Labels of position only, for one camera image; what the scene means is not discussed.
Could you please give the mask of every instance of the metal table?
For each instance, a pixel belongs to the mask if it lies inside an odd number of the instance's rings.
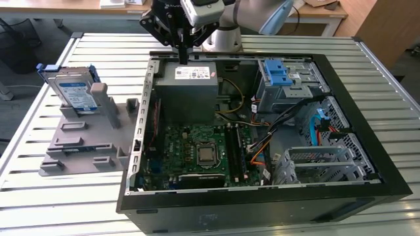
[[[359,105],[414,195],[342,222],[208,232],[206,235],[419,235],[420,108],[363,43],[351,38],[244,36],[247,52],[320,53]],[[58,64],[92,63],[116,102],[140,97],[150,51],[168,50],[148,34],[86,33]],[[122,172],[40,177],[39,167],[60,120],[60,100],[40,90],[0,158],[2,235],[142,235],[115,213]]]

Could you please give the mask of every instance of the wooden desk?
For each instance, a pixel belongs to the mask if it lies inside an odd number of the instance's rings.
[[[342,6],[338,6],[334,11],[327,10],[324,6],[320,7],[312,7],[311,5],[306,4],[299,9],[300,17],[302,18],[347,18],[347,12],[344,11]]]
[[[150,8],[151,0],[114,9],[100,9],[99,0],[0,0],[0,17],[140,20]]]
[[[324,36],[331,37],[335,35],[336,29],[343,19],[347,18],[347,12],[338,6],[334,11],[327,10],[324,6],[312,7],[306,4],[299,9],[300,14],[300,26],[298,32],[292,35],[299,36]],[[280,29],[278,35],[286,35],[292,32],[298,23],[298,13],[295,13],[288,19],[287,23]]]
[[[126,8],[100,9],[99,0],[0,0],[0,17],[40,19],[122,19],[139,20],[142,13],[151,7],[151,0],[144,5],[130,5]],[[334,36],[347,13],[339,6],[335,11],[324,7],[304,5],[299,9],[302,24],[324,24],[322,36]],[[287,23],[298,22],[295,13]]]

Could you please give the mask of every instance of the sticker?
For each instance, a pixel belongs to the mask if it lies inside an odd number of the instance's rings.
[[[300,79],[299,73],[290,74],[290,78],[291,78],[291,79]]]
[[[98,105],[94,97],[87,93],[86,83],[60,83],[63,96],[67,98],[74,108],[79,111],[95,111]]]
[[[178,67],[175,69],[176,80],[210,80],[210,67]]]
[[[258,110],[258,106],[255,104],[251,104],[251,111],[252,111],[252,113],[256,113],[256,110]]]
[[[282,155],[278,154],[278,153],[275,153],[275,156],[274,156],[272,160],[274,160],[274,161],[279,161],[279,160],[280,160],[280,157],[282,157]]]
[[[64,149],[63,151],[74,152],[74,151],[79,151],[79,149]]]
[[[268,170],[267,170],[267,169],[264,169],[264,171],[263,171],[263,175],[264,175],[264,177],[270,180],[271,173],[268,172]]]

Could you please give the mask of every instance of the gray plastic holder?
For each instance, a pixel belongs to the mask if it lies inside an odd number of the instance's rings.
[[[106,86],[92,88],[102,93],[98,100],[99,113],[80,115],[72,108],[60,109],[67,116],[60,119],[47,149],[39,171],[42,176],[122,171],[128,164],[139,110],[138,99],[116,104],[103,94]]]

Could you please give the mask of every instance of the floor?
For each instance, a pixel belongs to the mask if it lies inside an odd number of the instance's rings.
[[[55,64],[72,32],[146,33],[146,30],[139,26],[139,22],[130,20],[110,20],[106,26],[103,20],[64,20],[63,29],[56,27],[51,19],[32,20],[32,23],[43,41],[42,46],[36,48],[36,54],[40,62],[44,64]],[[392,68],[392,73],[406,75],[402,84],[418,102],[420,102],[419,65],[420,57],[414,58],[410,56],[410,53],[406,53],[399,59],[395,68]],[[43,85],[43,80],[36,72],[16,75],[2,62],[0,81],[6,86]],[[0,100],[0,139],[12,138],[40,89],[36,87],[12,87],[10,90],[15,94],[14,100]],[[0,142],[0,154],[4,152],[6,147],[7,143]]]

